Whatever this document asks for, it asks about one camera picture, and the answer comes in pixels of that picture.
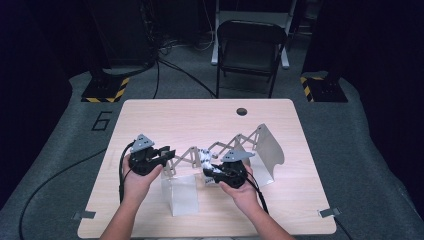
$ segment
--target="black cable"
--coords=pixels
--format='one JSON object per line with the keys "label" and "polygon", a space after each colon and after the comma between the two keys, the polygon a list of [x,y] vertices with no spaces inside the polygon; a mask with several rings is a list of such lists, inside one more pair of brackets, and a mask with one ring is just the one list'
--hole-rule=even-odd
{"label": "black cable", "polygon": [[164,56],[167,56],[171,53],[172,48],[174,47],[174,44],[178,42],[178,40],[170,40],[166,43],[163,43],[161,47],[158,48],[159,53],[161,53]]}
{"label": "black cable", "polygon": [[264,209],[264,211],[265,211],[266,213],[268,213],[268,214],[269,214],[269,212],[268,212],[268,207],[267,207],[267,205],[266,205],[264,195],[262,194],[261,190],[259,189],[258,182],[256,182],[255,177],[253,177],[253,175],[252,175],[251,173],[249,173],[249,172],[247,172],[247,173],[248,173],[250,176],[252,176],[252,179],[255,181],[255,183],[253,183],[253,182],[252,182],[249,178],[245,178],[245,179],[246,179],[246,181],[248,181],[248,182],[250,183],[250,185],[252,185],[252,187],[253,187],[253,188],[255,188],[256,192],[258,193],[259,200],[261,201],[262,208]]}
{"label": "black cable", "polygon": [[139,8],[145,25],[146,35],[150,43],[161,52],[165,42],[165,35],[161,30],[161,24],[155,14],[152,1],[139,0]]}
{"label": "black cable", "polygon": [[162,63],[162,64],[164,64],[164,65],[172,68],[172,69],[175,69],[177,71],[180,71],[182,73],[185,73],[187,76],[189,76],[191,79],[193,79],[195,82],[197,82],[198,84],[200,84],[203,88],[205,88],[212,95],[212,97],[217,98],[216,97],[216,94],[214,92],[212,92],[205,84],[203,84],[199,79],[197,79],[196,77],[194,77],[190,73],[186,72],[185,70],[183,70],[182,68],[178,67],[177,65],[175,65],[173,63],[170,63],[170,62],[168,62],[168,61],[166,61],[164,59],[159,58],[158,61],[160,63]]}
{"label": "black cable", "polygon": [[138,69],[138,70],[134,70],[134,71],[131,71],[131,72],[126,72],[126,73],[121,73],[121,74],[109,74],[109,75],[112,75],[113,77],[129,78],[129,77],[132,77],[134,75],[137,75],[137,74],[140,74],[140,73],[143,73],[143,72],[149,70],[153,66],[153,64],[151,62],[154,62],[154,61],[149,61],[149,63],[145,63],[143,65],[142,69]]}
{"label": "black cable", "polygon": [[125,177],[123,179],[123,183],[125,184],[125,179],[127,179],[128,174],[130,174],[130,172],[132,171],[132,168],[130,170],[128,170],[128,172],[125,174]]}
{"label": "black cable", "polygon": [[127,152],[128,148],[132,147],[134,143],[135,143],[135,140],[125,147],[124,151],[122,151],[121,159],[119,160],[119,202],[122,202],[122,200],[124,199],[125,178],[123,177],[123,172],[122,172],[122,162],[124,161],[125,153]]}
{"label": "black cable", "polygon": [[28,200],[27,200],[27,202],[25,203],[24,209],[22,209],[21,216],[19,217],[19,238],[20,238],[21,240],[24,240],[24,234],[23,234],[23,229],[22,229],[22,223],[23,223],[23,219],[24,219],[25,211],[26,211],[26,209],[28,208],[28,205],[29,205],[29,203],[31,202],[32,198],[35,196],[35,194],[37,194],[37,193],[38,193],[38,191],[40,191],[40,189],[44,187],[44,185],[46,185],[48,182],[50,182],[51,180],[53,180],[55,177],[59,176],[60,174],[62,174],[62,173],[64,173],[64,172],[66,172],[67,170],[69,170],[69,169],[71,169],[71,168],[73,168],[73,167],[77,166],[77,165],[78,165],[78,164],[80,164],[80,163],[86,162],[86,161],[88,161],[88,160],[90,160],[90,159],[92,159],[92,158],[96,157],[97,155],[99,155],[100,153],[102,153],[102,152],[104,152],[104,151],[106,151],[106,148],[105,148],[105,149],[102,149],[101,151],[99,151],[99,152],[97,152],[97,153],[95,153],[95,154],[93,154],[93,155],[91,155],[91,156],[89,156],[89,157],[87,157],[87,158],[84,158],[84,159],[83,159],[83,160],[81,160],[81,161],[78,161],[78,162],[76,162],[76,163],[74,163],[74,164],[72,164],[72,165],[68,166],[67,168],[65,168],[65,169],[63,169],[63,170],[61,170],[61,171],[59,171],[58,173],[56,173],[55,175],[51,176],[49,179],[47,179],[46,181],[44,181],[44,182],[43,182],[40,186],[38,186],[38,188],[37,188],[37,189],[36,189],[36,190],[35,190],[35,191],[31,194],[31,196],[29,197],[29,199],[28,199]]}
{"label": "black cable", "polygon": [[152,99],[155,99],[156,98],[156,94],[158,93],[158,89],[159,89],[159,61],[158,60],[156,60],[156,65],[157,65],[157,67],[158,67],[158,75],[157,75],[157,80],[156,80],[156,90],[155,90],[155,94],[153,95],[153,98]]}
{"label": "black cable", "polygon": [[340,226],[340,228],[343,230],[343,232],[346,233],[347,237],[350,240],[353,240],[352,236],[350,236],[349,232],[346,230],[346,228],[343,227],[342,223],[336,217],[334,217],[334,221],[336,221],[336,223]]}

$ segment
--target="wooden table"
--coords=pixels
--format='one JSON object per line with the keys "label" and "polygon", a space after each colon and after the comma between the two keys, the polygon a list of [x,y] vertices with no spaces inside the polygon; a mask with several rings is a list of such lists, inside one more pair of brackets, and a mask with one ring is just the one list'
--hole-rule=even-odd
{"label": "wooden table", "polygon": [[[236,113],[247,109],[247,115]],[[81,238],[98,238],[119,206],[118,168],[124,148],[139,134],[183,154],[192,146],[209,147],[235,135],[251,134],[264,123],[283,149],[285,162],[274,168],[275,182],[261,187],[270,215],[293,235],[332,234],[332,217],[319,175],[292,101],[287,99],[128,100],[112,134],[86,211],[78,229]],[[190,164],[178,165],[177,175],[200,175]],[[133,237],[257,236],[255,228],[219,187],[197,182],[199,212],[172,216],[163,200],[160,177],[150,188],[137,214]]]}

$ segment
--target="cable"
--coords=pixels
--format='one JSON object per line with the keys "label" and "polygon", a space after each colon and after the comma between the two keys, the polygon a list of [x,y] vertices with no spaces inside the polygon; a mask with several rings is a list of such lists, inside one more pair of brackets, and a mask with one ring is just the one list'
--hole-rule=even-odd
{"label": "cable", "polygon": [[211,33],[211,40],[210,40],[208,46],[206,46],[205,48],[199,49],[199,48],[194,47],[196,50],[199,50],[199,51],[204,51],[204,50],[208,49],[212,45],[212,43],[214,42],[213,41],[214,34],[213,34],[212,24],[211,24],[211,20],[209,19],[208,10],[206,9],[205,0],[202,0],[202,2],[203,2],[203,9],[205,10],[205,14],[206,14],[206,19],[208,20],[208,24],[209,24],[209,29],[210,29],[210,33]]}
{"label": "cable", "polygon": [[123,177],[123,172],[122,172],[122,163],[124,161],[124,157],[125,157],[125,153],[127,152],[127,150],[132,147],[135,143],[135,140],[128,144],[124,151],[122,151],[121,154],[121,159],[119,160],[119,202],[122,202],[122,200],[124,199],[124,181],[125,181],[125,177]]}
{"label": "cable", "polygon": [[130,174],[130,172],[132,171],[132,168],[130,170],[128,170],[128,172],[125,174],[125,177],[123,179],[123,183],[125,184],[125,179],[127,179],[128,174]]}
{"label": "cable", "polygon": [[159,53],[161,53],[164,56],[168,55],[169,53],[171,53],[172,48],[175,46],[174,43],[177,43],[177,42],[178,40],[170,40],[162,44],[162,46],[158,48]]}
{"label": "cable", "polygon": [[334,220],[336,221],[336,223],[340,226],[340,228],[343,230],[343,232],[346,233],[347,237],[350,240],[353,240],[352,236],[350,236],[349,232],[346,230],[346,228],[343,227],[342,223],[337,219],[337,217],[334,217]]}
{"label": "cable", "polygon": [[156,65],[158,67],[158,75],[157,75],[157,80],[156,80],[156,90],[155,90],[155,94],[153,95],[152,99],[156,98],[156,94],[158,93],[158,89],[159,89],[159,61],[156,60]]}
{"label": "cable", "polygon": [[80,164],[80,163],[86,162],[86,161],[88,161],[88,160],[90,160],[90,159],[92,159],[92,158],[96,157],[97,155],[99,155],[100,153],[102,153],[102,152],[104,152],[104,151],[106,151],[106,148],[105,148],[105,149],[100,150],[99,152],[97,152],[97,153],[95,153],[95,154],[93,154],[93,155],[91,155],[91,156],[89,156],[89,157],[87,157],[87,158],[84,158],[84,159],[83,159],[83,160],[81,160],[81,161],[78,161],[78,162],[76,162],[76,163],[74,163],[74,164],[72,164],[72,165],[68,166],[67,168],[65,168],[65,169],[63,169],[63,170],[59,171],[58,173],[56,173],[55,175],[51,176],[49,179],[47,179],[46,181],[44,181],[44,182],[43,182],[40,186],[38,186],[38,188],[37,188],[37,189],[35,189],[35,191],[31,194],[31,196],[29,197],[29,199],[28,199],[28,200],[27,200],[27,202],[25,203],[24,209],[22,209],[21,216],[19,217],[19,238],[20,238],[21,240],[24,240],[24,234],[23,234],[23,230],[22,230],[22,223],[23,223],[23,219],[24,219],[25,211],[26,211],[26,209],[28,208],[28,205],[29,205],[29,203],[31,202],[32,198],[35,196],[35,194],[37,194],[37,192],[38,192],[38,191],[40,191],[40,189],[41,189],[41,188],[43,188],[43,187],[44,187],[44,185],[46,185],[48,182],[50,182],[51,180],[53,180],[55,177],[59,176],[60,174],[62,174],[62,173],[64,173],[64,172],[66,172],[67,170],[69,170],[69,169],[71,169],[71,168],[73,168],[73,167],[77,166],[77,165],[78,165],[78,164]]}
{"label": "cable", "polygon": [[262,208],[264,209],[264,211],[266,213],[269,214],[268,207],[267,207],[266,202],[265,202],[265,198],[264,198],[261,190],[259,189],[258,182],[256,181],[255,177],[253,177],[253,175],[250,172],[247,172],[247,173],[252,177],[252,179],[255,183],[253,183],[249,178],[245,178],[246,181],[248,181],[250,183],[250,185],[252,185],[252,187],[255,188],[256,192],[258,192],[258,196],[259,196],[259,200],[261,201]]}
{"label": "cable", "polygon": [[177,71],[180,71],[180,72],[182,72],[182,73],[185,73],[187,76],[189,76],[191,79],[193,79],[195,82],[197,82],[198,84],[200,84],[203,88],[205,88],[210,94],[211,94],[211,96],[212,97],[214,97],[214,98],[217,98],[216,97],[216,94],[214,93],[214,92],[212,92],[205,84],[203,84],[199,79],[197,79],[196,77],[194,77],[193,75],[191,75],[190,73],[188,73],[188,72],[186,72],[186,71],[184,71],[183,69],[181,69],[180,67],[178,67],[177,65],[175,65],[175,64],[173,64],[173,63],[170,63],[170,62],[168,62],[168,61],[166,61],[166,60],[164,60],[164,59],[161,59],[161,58],[159,58],[159,60],[158,60],[160,63],[162,63],[162,64],[164,64],[164,65],[166,65],[166,66],[168,66],[168,67],[170,67],[170,68],[172,68],[172,69],[175,69],[175,70],[177,70]]}

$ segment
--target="black speaker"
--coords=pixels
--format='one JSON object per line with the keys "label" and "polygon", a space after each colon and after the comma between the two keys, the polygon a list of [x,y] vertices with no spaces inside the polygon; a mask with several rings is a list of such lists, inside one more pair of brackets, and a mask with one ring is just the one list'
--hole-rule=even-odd
{"label": "black speaker", "polygon": [[110,66],[145,66],[155,60],[140,0],[86,0]]}

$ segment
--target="yellow and black hazard tape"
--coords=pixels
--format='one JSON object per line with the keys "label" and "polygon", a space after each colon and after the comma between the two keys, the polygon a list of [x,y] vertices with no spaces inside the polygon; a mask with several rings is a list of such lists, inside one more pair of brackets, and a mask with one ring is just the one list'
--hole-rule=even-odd
{"label": "yellow and black hazard tape", "polygon": [[129,78],[126,78],[122,81],[121,86],[119,87],[118,92],[116,93],[115,97],[113,98],[81,98],[81,102],[119,102],[122,95],[124,95],[125,88],[127,87],[128,82],[130,81]]}
{"label": "yellow and black hazard tape", "polygon": [[308,102],[314,102],[314,97],[312,96],[311,89],[308,86],[308,79],[314,79],[314,80],[324,80],[321,77],[300,77],[300,82],[302,83],[303,90],[305,91],[306,98],[308,99]]}

